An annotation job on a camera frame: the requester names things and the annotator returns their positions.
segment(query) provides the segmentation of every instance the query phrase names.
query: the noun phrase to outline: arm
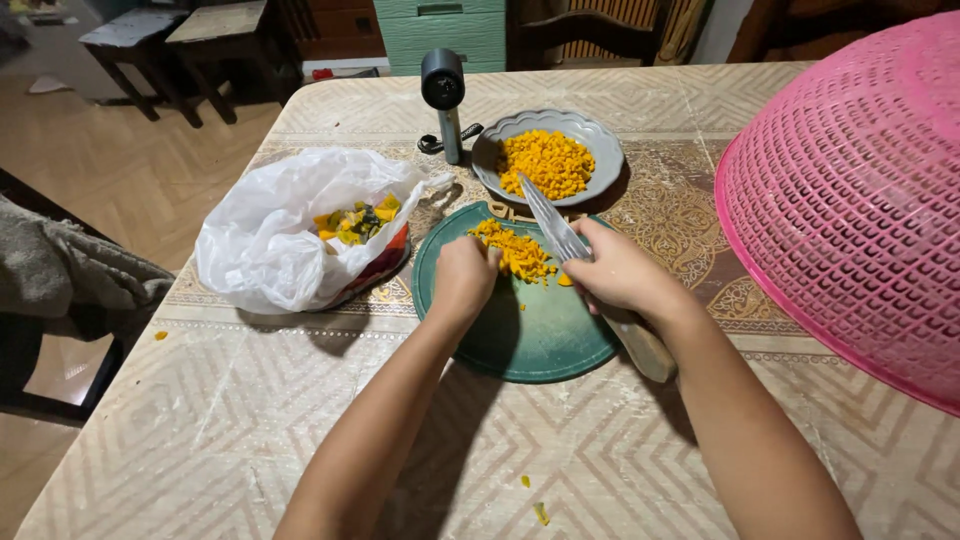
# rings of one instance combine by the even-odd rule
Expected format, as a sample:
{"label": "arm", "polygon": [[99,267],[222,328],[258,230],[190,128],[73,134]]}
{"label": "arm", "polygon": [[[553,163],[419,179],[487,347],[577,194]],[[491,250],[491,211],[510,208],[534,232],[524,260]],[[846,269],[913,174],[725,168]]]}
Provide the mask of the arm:
{"label": "arm", "polygon": [[327,434],[275,540],[370,536],[447,359],[490,298],[498,262],[474,237],[441,249],[433,306]]}
{"label": "arm", "polygon": [[593,298],[646,318],[677,359],[678,385],[717,496],[741,538],[858,539],[860,532],[813,449],[712,317],[630,238],[591,220],[574,225],[594,263],[564,271]]}

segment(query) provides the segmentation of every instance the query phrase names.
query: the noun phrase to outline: wooden floor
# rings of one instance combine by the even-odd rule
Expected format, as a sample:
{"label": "wooden floor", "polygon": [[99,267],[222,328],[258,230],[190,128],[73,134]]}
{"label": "wooden floor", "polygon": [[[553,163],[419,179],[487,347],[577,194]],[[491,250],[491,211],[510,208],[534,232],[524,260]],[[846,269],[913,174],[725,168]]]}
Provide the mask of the wooden floor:
{"label": "wooden floor", "polygon": [[33,77],[0,77],[0,167],[132,252],[175,270],[201,223],[236,182],[280,113],[237,108],[228,126],[209,102],[193,129],[175,110],[150,122],[72,91],[28,95]]}
{"label": "wooden floor", "polygon": [[[173,110],[96,107],[72,91],[27,95],[33,76],[0,76],[0,167],[161,266],[181,268],[201,223],[236,182],[280,105],[240,107],[227,126],[208,102],[195,130]],[[27,391],[86,395],[109,338],[44,336]],[[79,430],[0,414],[0,540],[10,540]]]}

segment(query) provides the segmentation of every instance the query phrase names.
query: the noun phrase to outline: bamboo blind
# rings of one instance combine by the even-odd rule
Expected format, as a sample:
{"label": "bamboo blind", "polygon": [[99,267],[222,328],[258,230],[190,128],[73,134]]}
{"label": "bamboo blind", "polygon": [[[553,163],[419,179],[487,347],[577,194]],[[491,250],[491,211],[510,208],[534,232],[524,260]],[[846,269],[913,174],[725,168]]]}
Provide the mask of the bamboo blind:
{"label": "bamboo blind", "polygon": [[[658,1],[669,2],[670,0],[570,0],[570,10],[597,10],[628,24],[640,28],[649,28],[654,24]],[[673,1],[673,6],[670,8],[670,15],[667,17],[666,32],[664,32],[663,40],[667,40],[673,33],[677,19],[684,14],[689,5],[690,0]],[[601,49],[586,41],[573,41],[564,45],[564,58],[590,57],[603,59],[620,58],[614,53]]]}

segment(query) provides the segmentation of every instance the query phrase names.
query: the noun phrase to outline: green cabinet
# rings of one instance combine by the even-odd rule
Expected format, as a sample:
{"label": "green cabinet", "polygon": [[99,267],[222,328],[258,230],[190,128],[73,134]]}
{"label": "green cabinet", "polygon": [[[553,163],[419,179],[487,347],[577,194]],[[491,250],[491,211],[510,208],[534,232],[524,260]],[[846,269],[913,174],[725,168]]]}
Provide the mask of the green cabinet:
{"label": "green cabinet", "polygon": [[504,0],[374,0],[380,34],[395,76],[419,75],[437,47],[460,55],[467,73],[503,71]]}

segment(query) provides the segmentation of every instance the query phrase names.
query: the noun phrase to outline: hand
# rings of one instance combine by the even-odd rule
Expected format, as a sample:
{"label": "hand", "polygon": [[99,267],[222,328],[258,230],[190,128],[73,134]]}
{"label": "hand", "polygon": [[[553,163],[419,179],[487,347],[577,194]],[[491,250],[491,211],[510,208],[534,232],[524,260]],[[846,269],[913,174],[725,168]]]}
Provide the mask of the hand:
{"label": "hand", "polygon": [[590,241],[595,262],[568,260],[564,263],[564,272],[584,294],[594,315],[598,311],[593,297],[611,306],[636,311],[654,326],[692,309],[703,310],[693,294],[643,253],[631,238],[592,219],[580,219],[571,226]]}
{"label": "hand", "polygon": [[445,244],[437,259],[433,305],[428,315],[471,324],[493,292],[502,256],[503,252],[488,250],[476,236],[461,236]]}

